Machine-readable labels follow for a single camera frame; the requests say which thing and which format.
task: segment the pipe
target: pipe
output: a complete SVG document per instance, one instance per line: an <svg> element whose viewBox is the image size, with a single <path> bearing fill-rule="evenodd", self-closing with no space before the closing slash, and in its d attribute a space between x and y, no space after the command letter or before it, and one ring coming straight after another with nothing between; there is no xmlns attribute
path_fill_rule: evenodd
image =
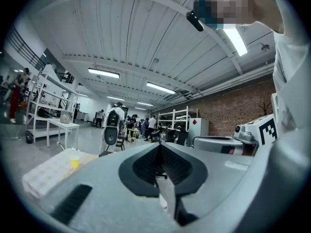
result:
<svg viewBox="0 0 311 233"><path fill-rule="evenodd" d="M271 73L274 69L274 62L273 63L270 63L269 65L265 65L263 67L260 67L256 70L253 70L253 71L250 71L250 72L247 72L243 75L240 75L236 78L233 78L231 80L228 80L226 82L223 82L221 84L218 84L212 88L208 88L200 93L196 93L193 95L192 99L197 99L199 97L204 97L204 96L207 96L207 95L210 95L210 94L213 94L213 93L216 93L216 92L220 92L222 90L226 90L226 89L229 89L229 88L232 88L232 87L235 87L237 85L240 85L242 83L245 83L245 82L248 82L248 81L251 81L251 80L254 80L254 79L257 79L257 78L260 78L260 77L263 77L269 73ZM187 101L182 101L182 102L179 102L179 103L176 103L174 105L179 105L179 104L182 104L182 103L185 103ZM169 107L172 107L171 105L170 106L166 106L164 108L161 108L161 110L163 109L166 109L166 108L169 108Z"/></svg>

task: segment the backpack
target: backpack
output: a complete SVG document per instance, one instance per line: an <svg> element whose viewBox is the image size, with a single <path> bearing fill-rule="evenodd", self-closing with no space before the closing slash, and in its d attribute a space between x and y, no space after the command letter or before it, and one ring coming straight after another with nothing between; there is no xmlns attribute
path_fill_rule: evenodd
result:
<svg viewBox="0 0 311 233"><path fill-rule="evenodd" d="M107 119L107 126L117 127L119 123L119 119L120 119L120 116L115 110L110 111L108 119Z"/></svg>

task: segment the concrete floor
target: concrete floor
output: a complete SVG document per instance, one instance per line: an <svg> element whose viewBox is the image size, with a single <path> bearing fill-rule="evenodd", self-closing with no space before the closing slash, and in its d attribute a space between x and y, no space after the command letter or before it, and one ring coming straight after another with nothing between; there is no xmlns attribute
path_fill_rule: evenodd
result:
<svg viewBox="0 0 311 233"><path fill-rule="evenodd" d="M77 121L80 124L78 149L85 153L99 155L101 153L102 135L104 130L91 127L91 123ZM8 175L12 178L17 188L23 191L21 178L31 169L60 153L65 147L65 135L57 145L57 135L50 136L50 147L47 147L46 137L36 138L35 144L27 144L24 136L24 125L0 124L2 159L8 167ZM136 139L136 145L144 145L143 139ZM75 130L68 138L68 146L75 148ZM135 146L135 143L124 142L125 150ZM116 147L114 152L121 151Z"/></svg>

